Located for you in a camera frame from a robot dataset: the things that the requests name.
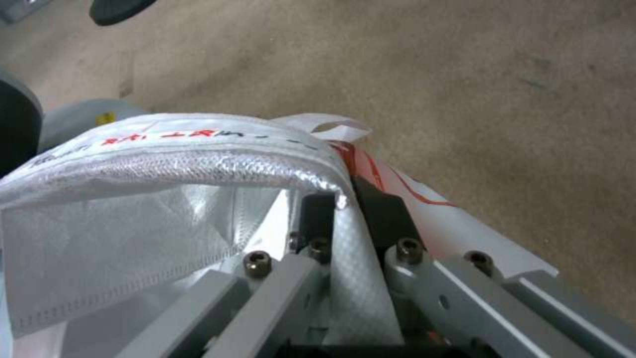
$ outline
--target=black wheel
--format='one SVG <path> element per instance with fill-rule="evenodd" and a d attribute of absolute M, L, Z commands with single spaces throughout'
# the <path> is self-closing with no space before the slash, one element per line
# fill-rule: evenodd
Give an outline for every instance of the black wheel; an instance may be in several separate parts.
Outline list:
<path fill-rule="evenodd" d="M 156 0 L 94 0 L 88 14 L 100 26 L 115 25 L 143 11 Z"/>
<path fill-rule="evenodd" d="M 0 78 L 0 177 L 35 156 L 41 128 L 39 103 Z"/>

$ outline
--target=metal bar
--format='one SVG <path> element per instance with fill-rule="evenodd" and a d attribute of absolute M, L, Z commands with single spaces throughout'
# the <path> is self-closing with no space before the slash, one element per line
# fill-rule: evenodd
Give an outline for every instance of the metal bar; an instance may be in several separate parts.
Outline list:
<path fill-rule="evenodd" d="M 168 310 L 130 342 L 118 358 L 198 357 L 249 299 L 247 284 L 208 271 Z"/>
<path fill-rule="evenodd" d="M 314 260 L 286 255 L 204 358 L 273 357 L 287 342 L 304 343 L 320 283 Z"/>
<path fill-rule="evenodd" d="M 502 285 L 514 297 L 597 357 L 636 357 L 636 334 L 620 320 L 543 271 Z"/>
<path fill-rule="evenodd" d="M 392 289 L 409 295 L 454 345 L 486 341 L 504 357 L 589 357 L 461 257 L 408 265 L 392 247 L 385 263 Z"/>

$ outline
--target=beige carpet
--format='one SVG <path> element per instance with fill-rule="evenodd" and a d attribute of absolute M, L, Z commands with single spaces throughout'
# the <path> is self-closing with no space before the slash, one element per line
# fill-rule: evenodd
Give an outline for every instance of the beige carpet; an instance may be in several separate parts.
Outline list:
<path fill-rule="evenodd" d="M 46 110 L 337 113 L 366 145 L 636 326 L 630 0 L 158 0 L 98 28 L 54 0 L 0 29 Z"/>

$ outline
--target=gray metal bracket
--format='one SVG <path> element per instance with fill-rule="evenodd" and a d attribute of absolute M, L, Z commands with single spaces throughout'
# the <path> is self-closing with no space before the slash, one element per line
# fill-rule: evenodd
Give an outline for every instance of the gray metal bracket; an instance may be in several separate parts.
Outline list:
<path fill-rule="evenodd" d="M 390 289 L 406 294 L 454 345 L 486 341 L 504 357 L 589 357 L 461 257 L 405 264 L 385 255 Z"/>
<path fill-rule="evenodd" d="M 303 343 L 321 282 L 313 259 L 286 255 L 204 358 L 271 357 L 286 343 Z"/>
<path fill-rule="evenodd" d="M 118 358 L 198 357 L 249 299 L 247 284 L 208 271 L 168 310 L 130 342 Z"/>

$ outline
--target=red stripe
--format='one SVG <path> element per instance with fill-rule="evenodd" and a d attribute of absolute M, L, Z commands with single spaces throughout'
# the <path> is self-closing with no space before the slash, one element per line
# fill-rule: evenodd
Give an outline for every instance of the red stripe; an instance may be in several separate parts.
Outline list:
<path fill-rule="evenodd" d="M 349 175 L 357 175 L 356 168 L 356 148 L 351 143 L 346 141 L 329 141 L 331 148 L 334 148 L 340 154 L 342 161 L 345 162 Z"/>
<path fill-rule="evenodd" d="M 395 175 L 397 176 L 397 178 L 399 179 L 400 182 L 402 182 L 402 184 L 404 185 L 404 187 L 411 193 L 412 196 L 415 197 L 415 199 L 418 199 L 419 201 L 423 202 L 424 204 L 430 204 L 430 205 L 443 205 L 443 206 L 453 206 L 456 207 L 456 205 L 449 203 L 448 201 L 433 201 L 433 200 L 429 200 L 426 197 L 424 197 L 422 194 L 415 192 L 413 189 L 411 189 L 411 187 L 404 181 L 404 179 L 402 179 L 402 176 L 400 176 L 400 174 L 398 174 L 397 171 L 395 171 L 395 169 L 393 169 L 392 167 L 389 167 L 389 169 L 391 169 L 391 171 L 393 173 L 395 173 Z"/>
<path fill-rule="evenodd" d="M 371 158 L 369 153 L 365 152 L 364 150 L 362 151 L 362 153 L 364 153 L 364 155 L 366 156 L 366 159 L 369 161 L 369 165 L 371 166 L 371 174 L 373 174 L 373 178 L 375 179 L 375 183 L 377 187 L 380 190 L 384 191 L 384 184 L 382 183 L 382 177 L 380 176 L 378 167 L 375 166 L 375 162 L 373 161 L 373 158 Z"/>

